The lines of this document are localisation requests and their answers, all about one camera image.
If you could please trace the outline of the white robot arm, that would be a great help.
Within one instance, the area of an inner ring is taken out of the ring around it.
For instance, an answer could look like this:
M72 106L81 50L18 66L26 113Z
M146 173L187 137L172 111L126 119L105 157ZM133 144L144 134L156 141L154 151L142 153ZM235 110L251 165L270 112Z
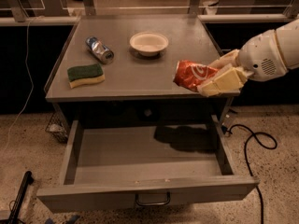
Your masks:
M249 79L265 82L285 76L299 67L299 20L252 37L208 67L218 72L197 87L205 97L239 90Z

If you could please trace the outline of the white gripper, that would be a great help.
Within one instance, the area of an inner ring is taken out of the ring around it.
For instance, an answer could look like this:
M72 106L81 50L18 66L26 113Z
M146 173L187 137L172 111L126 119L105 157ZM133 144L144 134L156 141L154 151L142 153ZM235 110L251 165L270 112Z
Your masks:
M205 97L237 91L244 87L249 78L264 82L283 77L288 72L278 48L275 30L254 36L241 50L231 50L208 66L220 70L197 87Z

